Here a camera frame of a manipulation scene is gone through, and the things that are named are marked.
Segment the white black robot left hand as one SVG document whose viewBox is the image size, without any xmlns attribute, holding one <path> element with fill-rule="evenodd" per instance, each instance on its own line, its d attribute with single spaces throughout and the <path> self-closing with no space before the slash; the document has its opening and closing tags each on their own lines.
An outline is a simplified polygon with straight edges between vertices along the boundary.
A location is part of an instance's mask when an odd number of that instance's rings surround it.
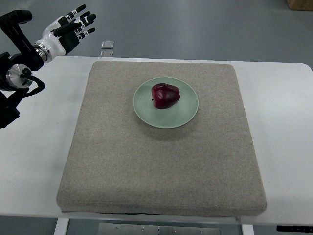
<svg viewBox="0 0 313 235">
<path fill-rule="evenodd" d="M 96 15 L 89 11 L 83 12 L 83 4 L 69 13 L 58 17 L 42 33 L 33 47 L 44 63 L 51 62 L 57 56 L 63 56 L 73 51 L 82 39 L 95 31 L 90 28 Z"/>
</svg>

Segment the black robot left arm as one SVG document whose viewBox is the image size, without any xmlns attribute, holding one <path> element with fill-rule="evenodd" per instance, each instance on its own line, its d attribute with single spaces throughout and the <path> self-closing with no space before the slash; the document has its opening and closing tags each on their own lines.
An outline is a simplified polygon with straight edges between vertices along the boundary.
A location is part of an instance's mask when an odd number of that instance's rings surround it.
<svg viewBox="0 0 313 235">
<path fill-rule="evenodd" d="M 8 52 L 0 55 L 0 90 L 12 92 L 9 97 L 0 94 L 1 129 L 20 116 L 17 106 L 24 98 L 36 95 L 45 88 L 44 82 L 32 74 L 44 62 L 20 28 L 20 24 L 30 20 L 32 14 L 28 10 L 14 10 L 0 17 L 1 30 L 20 51 L 13 56 Z"/>
</svg>

